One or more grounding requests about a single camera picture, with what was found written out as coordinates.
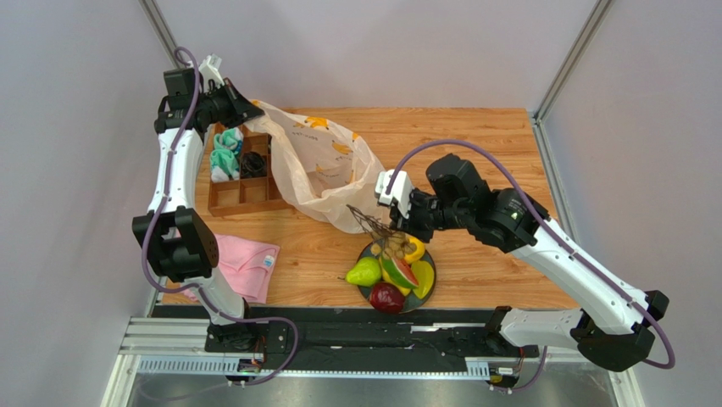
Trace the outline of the fake longan bunch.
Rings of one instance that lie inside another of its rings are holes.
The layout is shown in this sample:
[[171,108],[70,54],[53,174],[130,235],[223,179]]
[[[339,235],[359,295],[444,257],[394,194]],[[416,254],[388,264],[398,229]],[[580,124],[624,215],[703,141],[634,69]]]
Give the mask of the fake longan bunch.
[[391,227],[383,224],[379,219],[364,214],[360,209],[352,205],[348,204],[347,208],[362,231],[369,235],[372,241],[380,247],[380,254],[403,259],[402,245],[407,234],[392,230]]

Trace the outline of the yellow fake pear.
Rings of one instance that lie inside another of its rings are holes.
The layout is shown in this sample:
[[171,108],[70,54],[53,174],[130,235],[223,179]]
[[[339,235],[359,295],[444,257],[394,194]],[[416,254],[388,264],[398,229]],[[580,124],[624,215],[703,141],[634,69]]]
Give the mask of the yellow fake pear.
[[425,244],[421,242],[417,237],[407,235],[403,249],[403,260],[411,265],[412,263],[419,261],[425,255]]

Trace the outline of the fake watermelon slice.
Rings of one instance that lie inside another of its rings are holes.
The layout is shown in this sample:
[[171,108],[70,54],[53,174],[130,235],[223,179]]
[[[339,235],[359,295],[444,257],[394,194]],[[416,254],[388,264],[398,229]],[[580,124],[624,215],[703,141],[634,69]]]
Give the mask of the fake watermelon slice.
[[391,282],[407,289],[413,289],[419,286],[419,282],[412,272],[410,265],[402,259],[381,254],[379,261],[381,269],[389,276]]

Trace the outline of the green fake pear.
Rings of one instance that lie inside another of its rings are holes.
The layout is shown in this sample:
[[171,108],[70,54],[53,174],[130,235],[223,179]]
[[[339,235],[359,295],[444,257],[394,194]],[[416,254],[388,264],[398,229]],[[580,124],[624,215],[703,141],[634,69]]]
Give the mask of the green fake pear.
[[344,280],[359,287],[373,287],[382,279],[382,270],[376,257],[363,257],[347,272]]

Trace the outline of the red fake apple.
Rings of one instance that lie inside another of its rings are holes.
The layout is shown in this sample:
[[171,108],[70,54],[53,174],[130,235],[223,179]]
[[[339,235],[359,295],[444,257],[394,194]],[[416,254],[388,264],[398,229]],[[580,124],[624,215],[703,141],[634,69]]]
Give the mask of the red fake apple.
[[406,297],[391,283],[377,282],[371,288],[368,301],[382,313],[397,315],[403,311]]

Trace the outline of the banana print plastic bag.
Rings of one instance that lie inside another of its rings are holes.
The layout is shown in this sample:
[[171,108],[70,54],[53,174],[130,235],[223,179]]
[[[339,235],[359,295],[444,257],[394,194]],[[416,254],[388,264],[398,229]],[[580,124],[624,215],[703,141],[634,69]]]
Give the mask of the banana print plastic bag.
[[351,206],[384,217],[375,183],[385,168],[361,136],[323,117],[292,114],[258,100],[252,104],[264,115],[244,126],[270,136],[271,175],[287,203],[346,233],[362,231]]

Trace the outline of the yellow fake mango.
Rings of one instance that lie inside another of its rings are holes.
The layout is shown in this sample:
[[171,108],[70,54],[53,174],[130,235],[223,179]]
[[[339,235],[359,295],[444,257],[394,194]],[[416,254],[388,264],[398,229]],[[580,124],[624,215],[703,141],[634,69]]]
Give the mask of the yellow fake mango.
[[384,282],[392,284],[404,297],[407,297],[411,293],[410,288],[402,287],[396,284],[385,270],[382,271],[382,280]]

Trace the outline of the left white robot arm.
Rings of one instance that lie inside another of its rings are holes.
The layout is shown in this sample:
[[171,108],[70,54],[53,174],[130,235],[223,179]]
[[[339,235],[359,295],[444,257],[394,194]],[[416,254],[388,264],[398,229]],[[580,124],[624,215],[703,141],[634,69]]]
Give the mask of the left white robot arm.
[[196,179],[204,134],[212,124],[240,125],[262,115],[218,69],[202,65],[164,72],[167,89],[154,129],[160,162],[153,199],[132,221],[141,246],[142,272],[158,291],[165,277],[189,290],[215,326],[246,322],[246,300],[219,271],[219,245],[195,210]]

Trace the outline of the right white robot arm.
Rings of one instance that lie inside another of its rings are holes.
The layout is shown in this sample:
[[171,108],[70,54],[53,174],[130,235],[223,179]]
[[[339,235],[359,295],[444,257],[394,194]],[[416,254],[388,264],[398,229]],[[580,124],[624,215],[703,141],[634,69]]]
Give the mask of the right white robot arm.
[[490,189],[474,165],[454,154],[426,170],[432,193],[413,187],[404,171],[378,175],[375,194],[393,229],[429,242],[436,231],[464,229],[477,241],[513,255],[577,303],[539,311],[499,306],[486,329],[501,341],[571,348],[609,371],[625,371],[650,354],[654,321],[669,299],[644,292],[591,259],[534,199],[516,189]]

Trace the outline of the teal rolled sock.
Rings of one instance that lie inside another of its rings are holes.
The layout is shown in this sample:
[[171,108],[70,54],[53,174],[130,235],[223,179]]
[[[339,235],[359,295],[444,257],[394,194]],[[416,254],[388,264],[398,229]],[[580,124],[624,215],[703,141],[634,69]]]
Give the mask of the teal rolled sock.
[[213,150],[209,155],[211,182],[234,181],[241,177],[239,155],[243,140],[242,131],[237,127],[214,135]]

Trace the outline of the black rolled sock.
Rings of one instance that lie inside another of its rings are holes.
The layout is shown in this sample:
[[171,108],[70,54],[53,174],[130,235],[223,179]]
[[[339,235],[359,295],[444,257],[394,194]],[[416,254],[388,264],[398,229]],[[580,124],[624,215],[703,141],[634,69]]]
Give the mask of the black rolled sock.
[[242,179],[261,178],[268,175],[267,157],[256,152],[244,153],[239,161]]

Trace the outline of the wooden compartment tray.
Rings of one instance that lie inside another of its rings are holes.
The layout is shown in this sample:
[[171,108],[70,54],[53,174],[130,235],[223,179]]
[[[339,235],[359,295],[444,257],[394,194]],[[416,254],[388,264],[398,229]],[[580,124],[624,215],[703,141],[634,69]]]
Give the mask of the wooden compartment tray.
[[[228,216],[289,208],[291,205],[282,198],[272,176],[271,137],[265,133],[252,132],[244,125],[239,125],[237,128],[242,131],[244,136],[239,161],[244,153],[260,153],[267,157],[268,175],[251,179],[240,177],[238,180],[217,183],[211,182],[210,179],[208,211],[213,216]],[[209,155],[213,150],[214,135],[226,129],[220,123],[215,123],[209,128],[208,162]]]

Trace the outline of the dark grey round plate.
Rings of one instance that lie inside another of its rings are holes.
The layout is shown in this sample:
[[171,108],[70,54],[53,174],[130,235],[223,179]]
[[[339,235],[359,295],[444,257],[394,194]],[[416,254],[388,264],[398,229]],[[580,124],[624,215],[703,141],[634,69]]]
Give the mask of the dark grey round plate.
[[[434,266],[434,269],[435,269],[435,272],[436,272],[436,264],[435,264],[434,260],[432,259],[431,255],[428,253],[427,249],[425,249],[425,250],[426,250],[425,255],[423,256],[423,258],[422,258],[421,260],[425,260],[425,261],[431,263],[431,264]],[[358,256],[358,261],[359,261],[360,259],[362,259],[363,257],[369,257],[369,256],[371,256],[371,257],[376,257],[376,258],[378,259],[378,261],[379,261],[379,257],[380,257],[380,247],[379,247],[376,243],[374,243],[374,242],[368,244],[368,245],[364,248],[364,250],[363,250],[363,251],[361,252],[361,254]],[[429,294],[425,299],[419,299],[419,298],[417,298],[417,297],[414,295],[414,293],[413,293],[413,289],[411,289],[411,293],[406,297],[406,301],[405,301],[405,304],[404,304],[403,311],[402,311],[400,314],[408,313],[408,312],[413,311],[413,310],[416,310],[416,309],[418,309],[419,307],[421,307],[422,305],[424,305],[424,304],[430,299],[431,294],[434,292],[435,285],[436,285],[436,279],[435,279],[435,281],[434,281],[434,287],[432,288],[430,294]],[[369,301],[368,301],[368,296],[369,296],[369,294],[370,294],[370,292],[371,292],[371,288],[372,288],[372,287],[359,287],[359,286],[355,286],[355,287],[359,290],[359,292],[361,293],[361,295],[363,296],[363,298],[366,300],[366,302],[367,302],[368,304],[370,304]]]

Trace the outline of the pink folded cloth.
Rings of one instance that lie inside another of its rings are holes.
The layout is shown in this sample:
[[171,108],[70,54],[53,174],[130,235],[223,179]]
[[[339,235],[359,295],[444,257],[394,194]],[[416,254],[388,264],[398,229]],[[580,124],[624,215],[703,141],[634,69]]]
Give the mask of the pink folded cloth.
[[232,290],[249,303],[266,304],[280,247],[231,235],[215,234],[215,237],[219,270]]

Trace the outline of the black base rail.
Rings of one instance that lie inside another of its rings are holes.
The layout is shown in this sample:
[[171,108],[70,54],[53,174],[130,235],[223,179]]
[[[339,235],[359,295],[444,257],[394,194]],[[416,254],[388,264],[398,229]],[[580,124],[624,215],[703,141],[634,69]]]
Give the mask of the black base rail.
[[258,344],[221,344],[206,336],[211,353],[257,352],[268,356],[264,367],[274,369],[290,354],[293,321],[300,335],[297,351],[285,371],[368,373],[461,373],[466,360],[492,358],[516,365],[520,357],[539,356],[537,346],[517,349],[491,335],[484,325],[488,309],[413,310],[388,315],[371,308],[254,307],[252,315],[268,322],[253,326]]

